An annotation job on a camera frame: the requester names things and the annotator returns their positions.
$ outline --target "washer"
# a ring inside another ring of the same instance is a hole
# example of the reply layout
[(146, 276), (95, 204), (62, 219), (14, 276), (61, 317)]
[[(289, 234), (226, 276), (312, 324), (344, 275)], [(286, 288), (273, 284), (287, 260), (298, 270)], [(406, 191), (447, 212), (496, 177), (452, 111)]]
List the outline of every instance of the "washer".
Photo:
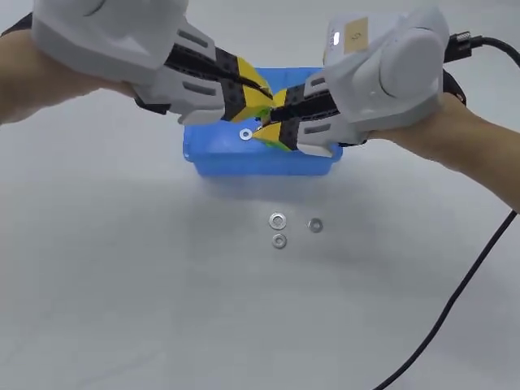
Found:
[(287, 237), (283, 234), (275, 234), (273, 236), (273, 246), (277, 249), (283, 249), (287, 245)]
[(323, 222), (320, 218), (312, 218), (307, 226), (313, 233), (320, 233), (323, 230)]
[(287, 226), (287, 219), (282, 213), (274, 213), (269, 218), (269, 226), (275, 230), (284, 230)]
[(248, 128), (243, 128), (240, 130), (240, 139), (243, 141), (249, 141), (251, 138), (253, 138), (253, 132), (249, 130)]

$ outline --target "black power cord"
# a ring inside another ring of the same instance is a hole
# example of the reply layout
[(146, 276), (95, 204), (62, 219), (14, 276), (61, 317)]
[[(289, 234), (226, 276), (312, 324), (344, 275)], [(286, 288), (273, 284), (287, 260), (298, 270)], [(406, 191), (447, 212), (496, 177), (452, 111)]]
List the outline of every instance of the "black power cord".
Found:
[[(448, 48), (446, 49), (444, 55), (444, 63), (450, 63), (458, 59), (468, 58), (472, 55), (472, 50), (474, 48), (481, 46), (492, 46), (499, 50), (502, 50), (518, 65), (518, 67), (520, 67), (520, 53), (518, 53), (511, 45), (508, 45), (507, 43), (495, 38), (471, 37), (471, 34), (469, 32), (455, 34), (450, 37)], [(462, 292), (467, 287), (468, 283), (471, 281), (473, 276), (475, 276), (484, 260), (488, 257), (489, 253), (492, 251), (495, 244), (502, 237), (502, 235), (507, 230), (509, 225), (511, 225), (511, 223), (514, 221), (516, 216), (517, 212), (512, 210), (505, 219), (505, 221), (500, 225), (498, 230), (496, 230), (495, 234), (487, 243), (482, 253), (477, 257), (477, 259), (473, 263), (473, 266), (471, 266), (466, 276), (464, 276), (464, 279), (462, 279), (462, 282), (457, 286), (451, 297), (448, 299), (448, 302), (446, 303), (442, 312), (440, 313), (439, 318), (435, 321), (433, 328), (429, 331), (422, 343), (417, 347), (417, 349), (415, 349), (412, 355), (401, 365), (401, 367), (399, 367), (392, 375), (386, 378), (381, 384), (376, 386), (374, 390), (384, 390), (385, 388), (393, 384), (423, 354), (424, 350), (437, 336), (437, 333), (439, 333), (439, 330), (443, 326), (444, 321), (446, 321), (446, 318), (448, 317), (449, 312), (455, 305), (457, 299), (461, 296)]]

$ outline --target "white tabletop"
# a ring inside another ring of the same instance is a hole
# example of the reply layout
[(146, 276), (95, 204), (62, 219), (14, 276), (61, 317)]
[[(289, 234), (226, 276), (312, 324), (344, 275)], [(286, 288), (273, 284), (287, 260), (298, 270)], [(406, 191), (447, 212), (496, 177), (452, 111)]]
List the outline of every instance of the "white tabletop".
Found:
[[(2, 2), (2, 27), (31, 3)], [(188, 17), (258, 66), (317, 66), (332, 15), (390, 3), (420, 1), (192, 0)], [(454, 32), (520, 48), (516, 0), (445, 3)], [(473, 110), (519, 128), (520, 71), (504, 54), (448, 69)], [(0, 132), (0, 388), (371, 389), (507, 213), (377, 141), (319, 179), (203, 180), (174, 116), (114, 93), (76, 99)], [(520, 388), (519, 234), (517, 223), (395, 389)]]

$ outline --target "label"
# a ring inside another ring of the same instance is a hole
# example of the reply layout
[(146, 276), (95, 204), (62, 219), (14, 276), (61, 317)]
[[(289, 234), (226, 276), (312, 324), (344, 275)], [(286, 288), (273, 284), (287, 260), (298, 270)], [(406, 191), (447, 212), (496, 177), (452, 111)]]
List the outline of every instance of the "label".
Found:
[(344, 26), (344, 53), (368, 49), (368, 17), (354, 20)]

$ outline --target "blue container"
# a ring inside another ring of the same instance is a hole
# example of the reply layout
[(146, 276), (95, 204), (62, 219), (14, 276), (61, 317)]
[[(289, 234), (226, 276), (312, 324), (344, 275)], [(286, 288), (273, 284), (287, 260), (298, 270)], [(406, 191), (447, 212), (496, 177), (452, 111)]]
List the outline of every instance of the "blue container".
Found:
[[(303, 84), (319, 68), (261, 68), (273, 93)], [(255, 119), (241, 123), (218, 123), (184, 128), (184, 158), (193, 163), (201, 176), (322, 176), (339, 161), (343, 150), (337, 146), (331, 158), (309, 156), (300, 151), (288, 152), (258, 140), (241, 140), (243, 128), (254, 130)]]

